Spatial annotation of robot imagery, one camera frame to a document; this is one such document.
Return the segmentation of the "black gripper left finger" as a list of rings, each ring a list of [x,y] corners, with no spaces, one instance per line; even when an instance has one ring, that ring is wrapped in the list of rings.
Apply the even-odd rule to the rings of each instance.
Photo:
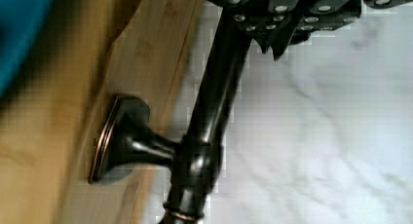
[[[263,54],[269,49],[282,54],[289,45],[304,41],[304,32],[296,27],[285,35],[299,0],[207,0],[227,11],[238,29],[260,46]]]

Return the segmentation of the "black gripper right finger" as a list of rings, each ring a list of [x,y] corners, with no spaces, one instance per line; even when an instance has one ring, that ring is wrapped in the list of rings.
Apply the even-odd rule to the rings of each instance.
[[[314,31],[331,31],[357,21],[361,4],[376,10],[397,7],[412,0],[269,0],[268,9],[282,18],[271,33],[269,47],[278,60],[290,45],[309,39]]]

